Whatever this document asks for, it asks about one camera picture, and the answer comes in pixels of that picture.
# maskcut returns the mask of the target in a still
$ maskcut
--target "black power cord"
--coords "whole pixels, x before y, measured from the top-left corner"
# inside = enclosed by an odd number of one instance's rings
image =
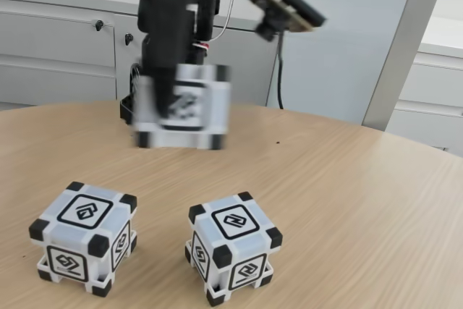
[[[281,79],[283,76],[283,37],[284,37],[284,32],[280,32],[279,35],[279,42],[278,42],[278,88],[277,88],[277,93],[278,93],[278,105],[280,106],[281,110],[284,110],[283,107],[283,100],[281,99]]]

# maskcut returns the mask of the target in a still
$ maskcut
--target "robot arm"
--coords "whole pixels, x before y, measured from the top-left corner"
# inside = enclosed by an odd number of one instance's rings
[[[272,41],[285,30],[310,31],[320,27],[324,17],[303,0],[251,0],[264,11],[256,33]],[[195,19],[188,4],[198,4]],[[211,39],[215,0],[140,0],[138,27],[147,33],[142,52],[142,74],[153,78],[153,94],[161,117],[167,117],[172,102],[178,64],[185,63],[192,35],[199,41]]]

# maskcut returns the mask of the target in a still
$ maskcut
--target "cabinet handle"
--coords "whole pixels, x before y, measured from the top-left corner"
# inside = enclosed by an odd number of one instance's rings
[[[104,22],[102,20],[96,21],[95,27],[96,27],[96,31],[99,32],[101,28],[104,27]]]
[[[133,41],[133,35],[128,33],[125,35],[125,46],[130,45],[130,43]]]

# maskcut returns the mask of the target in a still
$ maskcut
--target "white cube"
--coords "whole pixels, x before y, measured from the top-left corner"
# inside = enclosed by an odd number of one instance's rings
[[[280,250],[283,235],[248,192],[190,208],[193,237],[185,256],[204,280],[211,306],[230,299],[240,287],[267,285],[268,261]]]
[[[82,282],[88,292],[105,297],[114,272],[137,244],[132,218],[133,195],[73,182],[29,227],[32,242],[43,247],[40,278]]]
[[[174,102],[165,119],[158,115],[152,89],[151,77],[141,75],[133,122],[138,147],[223,148],[231,93],[228,67],[180,64]]]

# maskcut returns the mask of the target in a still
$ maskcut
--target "round wooden table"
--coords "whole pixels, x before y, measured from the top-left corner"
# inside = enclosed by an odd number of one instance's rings
[[[190,206],[250,191],[284,235],[273,281],[226,308],[463,308],[463,160],[251,106],[224,151],[143,150],[116,102],[0,112],[2,308],[209,308],[184,258]],[[138,246],[105,299],[40,280],[29,225],[72,181],[136,195]]]

